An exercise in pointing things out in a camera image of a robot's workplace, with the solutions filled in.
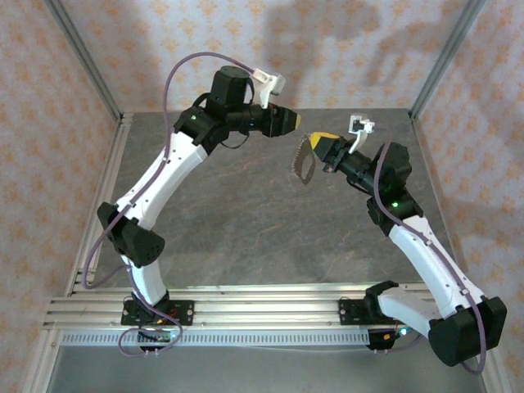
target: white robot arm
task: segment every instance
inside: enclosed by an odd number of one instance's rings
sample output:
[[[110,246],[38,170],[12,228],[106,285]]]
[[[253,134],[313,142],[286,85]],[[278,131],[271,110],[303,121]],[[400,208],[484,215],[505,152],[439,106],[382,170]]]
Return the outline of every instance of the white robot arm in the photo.
[[[180,115],[171,134],[168,155],[161,151],[146,173],[115,205],[104,202],[98,208],[98,218],[107,228],[125,206],[131,205],[111,230],[109,238],[131,268],[136,287],[149,305],[165,311],[169,301],[158,263],[165,242],[151,230],[165,203],[186,176],[227,139],[231,131],[246,136],[251,131],[260,131],[272,138],[296,129],[300,124],[297,113],[269,103],[269,95],[280,93],[282,86],[283,78],[278,75],[258,69],[250,75],[235,66],[222,67],[215,73],[210,93],[200,96]],[[244,102],[248,87],[253,88],[253,98],[258,97],[260,104],[253,104],[253,99]],[[201,106],[203,101],[206,101],[205,106]],[[165,166],[158,178],[132,203],[138,190],[151,181],[163,162]],[[133,294],[134,301],[150,317],[139,324],[157,323],[158,317],[142,307],[136,295]]]
[[[357,119],[356,122],[368,122]],[[364,129],[365,124],[357,124]],[[355,140],[339,135],[314,133],[311,147],[325,163],[324,171],[346,175],[348,184],[367,193],[368,213],[372,221],[409,259],[426,283],[435,303],[419,299],[395,282],[379,283],[368,288],[363,300],[340,300],[342,324],[373,324],[373,321],[401,321],[429,339],[443,363],[453,366],[481,353],[482,326],[486,349],[499,344],[506,317],[500,298],[488,299],[476,287],[439,243],[424,217],[422,209],[405,187],[411,174],[408,150],[392,143],[378,168],[382,149],[373,160],[354,149]],[[378,186],[375,172],[380,170]],[[376,200],[380,196],[381,204]],[[393,346],[394,340],[382,349]]]

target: grey table surface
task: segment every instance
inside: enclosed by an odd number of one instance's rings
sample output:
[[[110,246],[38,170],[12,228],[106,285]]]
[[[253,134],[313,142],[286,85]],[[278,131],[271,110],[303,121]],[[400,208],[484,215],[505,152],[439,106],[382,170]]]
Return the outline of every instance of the grey table surface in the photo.
[[[62,347],[48,393],[480,393],[480,377],[449,368],[424,339],[414,348],[369,350],[179,347],[148,359],[115,347]]]
[[[405,256],[368,217],[367,196],[349,187],[343,174],[325,174],[317,164],[308,186],[291,174],[291,160],[305,133],[345,134],[350,114],[356,111],[299,112],[300,128],[284,137],[253,133],[237,150],[218,147],[169,199],[154,227],[166,240],[160,268],[168,287],[420,281]],[[407,111],[364,113],[391,129],[394,140],[409,149],[413,172],[408,188],[449,251]],[[235,144],[239,137],[228,143]],[[373,157],[386,138],[377,131],[362,152]],[[111,201],[135,184],[164,141],[160,113],[134,115]],[[120,263],[112,245],[104,242],[96,278]],[[129,286],[124,274],[106,285]]]

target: white bracket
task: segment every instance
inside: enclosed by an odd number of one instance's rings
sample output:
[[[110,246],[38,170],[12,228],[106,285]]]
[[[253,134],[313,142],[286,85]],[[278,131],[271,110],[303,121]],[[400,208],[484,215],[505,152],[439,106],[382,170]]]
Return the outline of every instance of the white bracket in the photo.
[[[368,134],[373,132],[373,127],[375,123],[370,119],[367,119],[367,116],[361,113],[354,113],[350,117],[350,129],[349,133],[352,133],[357,136],[353,145],[350,149],[350,154],[353,154],[354,151],[359,150],[366,139]]]
[[[426,338],[431,328],[430,321],[440,318],[435,303],[424,301],[400,287],[384,291],[378,296],[378,304],[385,316],[398,319]]]
[[[253,85],[255,87],[256,101],[260,101],[262,109],[267,109],[269,104],[269,95],[277,96],[282,92],[286,79],[280,74],[267,74],[258,68],[253,70],[251,74]]]

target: orange floral wallpaper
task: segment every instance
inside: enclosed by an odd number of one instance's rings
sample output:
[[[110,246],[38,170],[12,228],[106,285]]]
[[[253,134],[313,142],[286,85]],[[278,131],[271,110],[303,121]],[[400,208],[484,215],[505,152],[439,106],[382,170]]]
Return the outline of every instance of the orange floral wallpaper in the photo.
[[[0,391],[19,392],[115,124],[41,0],[0,7]]]
[[[467,0],[65,0],[122,111],[160,111],[165,78],[222,52],[287,78],[281,105],[411,107]],[[176,76],[170,109],[220,61]]]
[[[421,118],[454,249],[508,306],[502,339],[524,391],[524,3],[487,2]]]

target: black mounting plate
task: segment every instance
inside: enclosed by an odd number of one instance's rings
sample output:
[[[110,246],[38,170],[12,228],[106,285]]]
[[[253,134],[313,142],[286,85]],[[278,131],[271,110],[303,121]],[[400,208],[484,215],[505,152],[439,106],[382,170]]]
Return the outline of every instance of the black mounting plate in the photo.
[[[369,331],[369,344],[366,345],[370,350],[390,350],[395,344],[395,329],[388,332]]]
[[[165,312],[172,316],[174,320],[178,321],[182,326],[192,326],[193,317],[195,316],[195,302],[193,300],[166,300],[167,306],[163,307],[167,310]],[[158,316],[151,317],[143,310],[134,300],[126,300],[124,302],[124,310],[122,311],[122,319],[120,324],[122,326],[167,326],[174,325],[170,321],[164,323],[156,323]]]
[[[341,325],[394,325],[396,320],[369,312],[364,299],[340,299],[338,301],[338,314]]]

